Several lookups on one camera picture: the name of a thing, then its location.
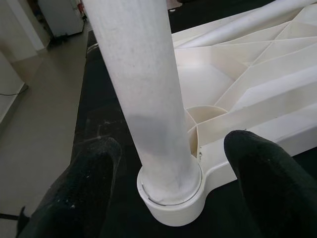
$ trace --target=white appliance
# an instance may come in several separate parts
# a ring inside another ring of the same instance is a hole
[[[38,5],[55,37],[83,31],[84,21],[75,4],[69,0],[39,0]]]

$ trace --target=white tube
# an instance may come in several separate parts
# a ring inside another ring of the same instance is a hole
[[[188,201],[201,171],[190,155],[166,2],[84,4],[143,165],[144,191],[160,205]]]
[[[276,0],[250,14],[190,40],[177,48],[211,46],[233,39],[248,30],[317,0]]]

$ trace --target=cable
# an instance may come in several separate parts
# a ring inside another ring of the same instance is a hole
[[[4,94],[4,93],[0,93],[0,95],[1,95],[1,96],[15,96],[15,95],[20,95],[20,94],[26,92],[26,90],[28,90],[28,89],[29,89],[29,86],[26,85],[26,88],[25,88],[23,91],[19,92],[19,93],[14,93],[14,94]]]

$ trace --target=white plastic base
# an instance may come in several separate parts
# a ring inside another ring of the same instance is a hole
[[[243,14],[173,35],[177,46]],[[183,226],[203,210],[208,193],[236,180],[223,149],[232,130],[252,131],[294,156],[317,146],[317,4],[214,46],[176,49],[192,155],[202,170],[196,195],[160,206],[138,191],[153,216]]]

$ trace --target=cylindrical column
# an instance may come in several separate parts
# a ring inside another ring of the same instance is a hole
[[[201,172],[190,155],[166,1],[84,4],[143,165],[144,191],[160,205],[186,202]]]
[[[232,40],[256,26],[288,12],[308,6],[316,1],[317,0],[276,0],[246,16],[190,40],[177,48],[212,46],[224,41]]]

